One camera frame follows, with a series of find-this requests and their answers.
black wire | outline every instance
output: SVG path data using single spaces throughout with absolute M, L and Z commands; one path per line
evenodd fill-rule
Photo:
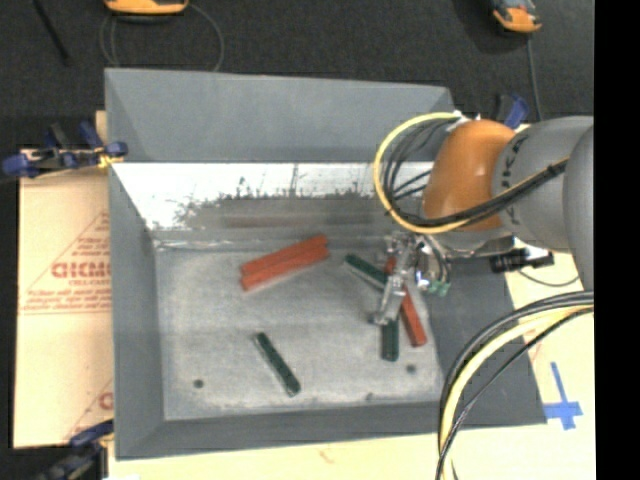
M 427 176 L 429 176 L 429 174 L 431 174 L 431 169 L 429 169 L 428 171 L 425 171 L 421 174 L 418 174 L 417 176 L 414 176 L 413 178 L 411 178 L 410 180 L 405 181 L 403 184 L 401 184 L 399 187 L 396 187 L 395 190 L 393 191 L 394 193 L 398 193 L 400 190 L 402 190 L 405 187 L 408 187 L 409 185 L 411 185 L 412 183 L 415 183 L 416 181 L 418 181 L 419 179 L 422 178 L 426 178 Z
M 464 226 L 469 226 L 475 222 L 481 221 L 498 213 L 507 206 L 513 204 L 518 199 L 526 196 L 539 186 L 543 185 L 547 181 L 564 173 L 567 166 L 567 160 L 558 162 L 555 166 L 548 166 L 546 169 L 538 172 L 523 185 L 519 186 L 511 192 L 503 192 L 496 197 L 486 201 L 477 206 L 467 208 L 461 212 L 446 215 L 444 217 L 431 218 L 431 219 L 416 219 L 412 224 L 419 226 L 442 226 L 445 224 L 452 224 L 460 222 L 461 220 L 468 220 Z
M 556 331 L 558 328 L 562 327 L 563 325 L 570 322 L 571 320 L 588 313 L 593 313 L 593 308 L 584 309 L 584 310 L 580 310 L 575 313 L 572 313 L 571 315 L 568 315 L 562 318 L 555 324 L 545 329 L 543 332 L 538 334 L 535 338 L 533 338 L 528 343 L 520 347 L 515 354 L 509 357 L 509 359 L 507 359 L 507 361 L 505 361 L 505 363 L 491 376 L 491 378 L 487 380 L 487 382 L 476 392 L 476 394 L 462 408 L 462 410 L 454 420 L 454 423 L 451 426 L 451 430 L 449 430 L 449 435 L 445 440 L 445 443 L 442 447 L 442 451 L 440 452 L 440 457 L 438 458 L 438 465 L 436 467 L 436 476 L 435 476 L 436 480 L 439 480 L 440 477 L 442 476 L 444 462 L 447 458 L 447 455 L 449 454 L 451 446 L 453 445 L 453 441 L 455 437 L 458 435 L 458 432 L 460 431 L 460 428 L 464 423 L 464 420 L 467 418 L 467 416 L 469 415 L 469 412 L 471 412 L 471 409 L 474 407 L 476 402 L 480 399 L 482 394 L 500 377 L 500 375 L 502 375 L 513 363 L 515 363 L 520 357 L 522 357 L 528 350 L 534 347 L 537 343 L 542 341 L 544 338 L 549 336 L 552 332 Z
M 42 21 L 42 24 L 47 29 L 47 33 L 49 34 L 51 41 L 53 41 L 53 44 L 57 48 L 58 53 L 60 54 L 60 58 L 62 59 L 62 63 L 65 66 L 70 66 L 73 62 L 73 59 L 71 58 L 71 55 L 65 48 L 64 43 L 62 42 L 62 39 L 60 39 L 60 35 L 58 34 L 58 31 L 53 25 L 51 18 L 47 14 L 47 11 L 42 6 L 42 3 L 40 2 L 40 0 L 31 0 L 31 2 L 33 3 L 33 6 L 36 8 L 36 12 L 40 17 L 40 21 Z
M 419 187 L 412 188 L 404 192 L 401 192 L 400 194 L 394 195 L 393 198 L 395 201 L 399 201 L 400 199 L 404 199 L 405 197 L 409 197 L 410 195 L 415 194 L 416 192 L 420 192 L 421 190 L 424 190 L 426 187 L 427 187 L 426 185 L 420 185 Z
M 531 304 L 527 304 L 526 306 L 515 311 L 511 311 L 510 313 L 487 325 L 484 329 L 478 332 L 473 338 L 471 338 L 471 340 L 467 342 L 464 349 L 458 354 L 458 357 L 450 367 L 442 389 L 442 396 L 440 399 L 440 415 L 442 415 L 444 404 L 449 397 L 451 387 L 457 380 L 461 369 L 471 359 L 471 357 L 475 355 L 478 347 L 480 347 L 487 340 L 491 339 L 498 333 L 503 332 L 507 326 L 516 324 L 517 321 L 523 317 L 532 316 L 543 311 L 559 307 L 593 304 L 593 301 L 593 291 L 563 293 L 560 295 L 547 297 L 546 299 L 542 299 Z
M 395 192 L 396 178 L 400 172 L 402 164 L 404 164 L 411 155 L 414 155 L 421 149 L 425 148 L 436 135 L 436 132 L 458 120 L 459 118 L 457 117 L 433 120 L 425 123 L 424 126 L 419 127 L 416 131 L 401 139 L 400 144 L 390 152 L 389 162 L 385 171 L 383 187 L 386 187 L 388 190 L 387 199 L 390 199 L 389 195 L 392 195 Z
M 529 274 L 527 274 L 526 272 L 523 272 L 522 270 L 517 270 L 516 272 L 518 272 L 518 274 L 520 274 L 525 279 L 528 279 L 529 281 L 533 281 L 534 283 L 537 283 L 542 286 L 548 286 L 549 288 L 564 288 L 565 286 L 572 285 L 573 283 L 575 283 L 580 279 L 580 276 L 576 276 L 573 279 L 570 279 L 569 281 L 563 281 L 562 283 L 550 283 L 548 281 L 543 281 L 542 279 L 536 279 L 535 277 L 530 276 Z
M 531 89 L 533 92 L 533 103 L 536 108 L 536 116 L 538 121 L 542 121 L 542 109 L 540 105 L 540 94 L 538 92 L 538 77 L 536 76 L 536 67 L 533 61 L 533 46 L 531 36 L 527 37 L 527 61 L 529 64 L 529 76 L 531 77 Z
M 395 176 L 397 176 L 397 168 L 399 168 L 398 164 L 401 165 L 408 156 L 424 147 L 433 136 L 432 133 L 429 132 L 432 131 L 431 129 L 439 123 L 439 120 L 433 120 L 417 126 L 414 130 L 402 137 L 398 144 L 389 152 L 388 162 L 383 176 L 385 194 L 392 194 L 394 191 Z M 420 136 L 425 132 L 427 132 L 426 137 L 422 138 L 421 142 L 418 142 Z

yellow cable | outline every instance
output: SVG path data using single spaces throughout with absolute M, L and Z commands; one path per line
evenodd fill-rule
M 380 199 L 380 202 L 382 203 L 382 205 L 384 206 L 385 210 L 389 213 L 389 215 L 391 215 L 391 217 L 393 218 L 393 220 L 395 220 L 398 224 L 400 224 L 400 226 L 402 226 L 403 228 L 412 231 L 414 233 L 426 233 L 426 234 L 436 234 L 436 233 L 444 233 L 446 231 L 452 231 L 454 229 L 460 228 L 462 226 L 464 226 L 465 224 L 467 224 L 471 218 L 467 218 L 467 219 L 463 219 L 463 220 L 459 220 L 456 222 L 451 222 L 449 224 L 443 224 L 440 226 L 417 226 L 415 224 L 411 224 L 410 222 L 406 221 L 405 219 L 403 219 L 398 212 L 396 212 L 396 210 L 393 208 L 393 206 L 391 205 L 391 203 L 389 202 L 389 200 L 387 199 L 387 196 L 384 193 L 384 188 L 382 186 L 382 181 L 380 179 L 380 165 L 382 164 L 382 158 L 384 157 L 385 152 L 387 151 L 389 145 L 405 130 L 411 128 L 412 126 L 416 126 L 418 124 L 427 122 L 427 121 L 433 121 L 435 119 L 451 119 L 451 118 L 459 118 L 460 116 L 457 114 L 452 114 L 452 113 L 448 113 L 448 112 L 434 112 L 431 114 L 423 114 L 420 116 L 416 116 L 412 119 L 409 119 L 408 121 L 405 121 L 404 123 L 402 123 L 401 125 L 397 126 L 395 129 L 393 129 L 382 141 L 382 143 L 380 144 L 380 146 L 378 147 L 378 151 L 376 152 L 376 156 L 373 160 L 373 184 L 374 187 L 376 189 L 376 194 L 378 195 L 378 198 Z M 563 158 L 561 160 L 559 160 L 558 162 L 555 162 L 553 164 L 550 165 L 550 167 L 557 167 L 559 164 L 561 164 L 562 162 L 566 161 L 568 157 Z M 522 181 L 520 181 L 519 183 L 516 183 L 515 185 L 513 185 L 512 187 L 508 188 L 507 190 L 503 191 L 500 193 L 500 195 L 504 195 L 504 194 L 509 194 L 511 192 L 514 192 L 515 190 L 519 189 L 522 185 L 526 184 L 529 182 L 529 180 L 531 180 L 532 178 L 534 178 L 535 176 L 537 176 L 538 173 L 534 173 L 531 176 L 523 179 Z
M 440 421 L 440 441 L 438 443 L 440 451 L 442 451 L 442 448 L 447 440 L 447 436 L 449 435 L 449 431 L 451 430 L 451 427 L 453 425 L 455 410 L 458 406 L 462 391 L 464 390 L 471 377 L 473 377 L 480 366 L 482 366 L 482 364 L 484 364 L 484 362 L 489 357 L 491 357 L 500 347 L 526 334 L 527 332 L 535 330 L 541 325 L 544 325 L 544 329 L 541 331 L 544 332 L 546 329 L 548 329 L 552 325 L 555 325 L 563 318 L 589 307 L 591 307 L 590 304 L 583 304 L 572 306 L 570 308 L 548 309 L 538 315 L 533 315 L 531 317 L 523 319 L 523 321 L 521 321 L 515 327 L 502 334 L 499 334 L 492 340 L 488 341 L 485 345 L 483 345 L 483 347 L 469 360 L 469 362 L 467 362 L 462 370 L 460 370 L 458 378 L 451 386 L 449 396 L 447 397 L 447 400 L 445 402 L 442 419 Z M 445 463 L 442 478 L 454 478 L 452 462 L 450 459 Z

white wire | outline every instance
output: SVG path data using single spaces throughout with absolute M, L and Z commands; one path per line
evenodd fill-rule
M 220 53 L 218 54 L 218 60 L 215 65 L 211 68 L 211 71 L 218 71 L 224 62 L 225 55 L 225 44 L 224 44 L 224 36 L 222 35 L 222 31 L 220 30 L 220 26 L 215 22 L 215 20 L 204 11 L 201 7 L 197 6 L 194 3 L 189 4 L 194 11 L 200 14 L 208 23 L 211 25 L 211 28 L 216 33 L 218 38 L 218 42 L 220 43 Z M 120 67 L 120 59 L 118 58 L 118 53 L 116 49 L 116 24 L 118 20 L 111 14 L 107 14 L 100 25 L 100 30 L 98 33 L 98 42 L 100 44 L 100 51 L 102 52 L 103 57 L 107 61 L 110 66 Z M 107 25 L 111 23 L 111 27 L 109 30 L 109 44 L 105 41 L 105 32 L 107 29 Z

red block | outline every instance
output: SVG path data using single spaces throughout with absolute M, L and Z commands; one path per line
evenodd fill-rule
M 317 245 L 317 243 L 318 240 L 313 242 L 305 241 L 303 247 L 299 247 L 300 244 L 296 244 L 298 247 L 295 249 L 295 255 L 292 255 L 291 248 L 287 247 L 276 253 L 254 260 L 255 263 L 250 262 L 254 263 L 254 266 L 249 268 L 249 273 L 243 275 L 240 279 L 242 288 L 245 291 L 252 290 L 276 277 L 289 274 L 324 260 L 329 256 L 329 250 L 326 245 Z M 262 265 L 263 268 L 257 269 L 255 265 Z
M 283 261 L 299 256 L 310 249 L 326 245 L 327 237 L 325 235 L 316 235 L 307 240 L 303 240 L 302 242 L 298 242 L 297 244 L 280 249 L 279 251 L 249 261 L 240 267 L 240 272 L 242 272 L 243 276 L 255 274 L 264 269 L 278 265 Z
M 404 299 L 402 299 L 400 316 L 402 317 L 402 322 L 404 323 L 404 328 L 407 331 L 411 345 L 413 347 L 421 347 L 424 345 L 427 342 L 427 335 L 424 332 L 424 327 L 422 327 L 422 322 L 420 322 L 420 317 L 409 294 L 405 295 Z
M 393 269 L 396 268 L 397 259 L 395 256 L 389 256 L 387 262 L 384 264 L 384 273 L 390 276 L 393 274 Z

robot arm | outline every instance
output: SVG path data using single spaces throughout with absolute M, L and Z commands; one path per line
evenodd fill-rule
M 554 119 L 520 132 L 490 120 L 459 120 L 437 154 L 421 214 L 407 214 L 387 176 L 389 164 L 406 155 L 394 156 L 394 148 L 381 173 L 385 150 L 396 139 L 396 148 L 406 150 L 411 128 L 451 116 L 419 116 L 383 141 L 374 181 L 389 214 L 413 233 L 437 235 L 450 258 L 506 253 L 514 237 L 571 252 L 585 289 L 593 289 L 593 118 Z

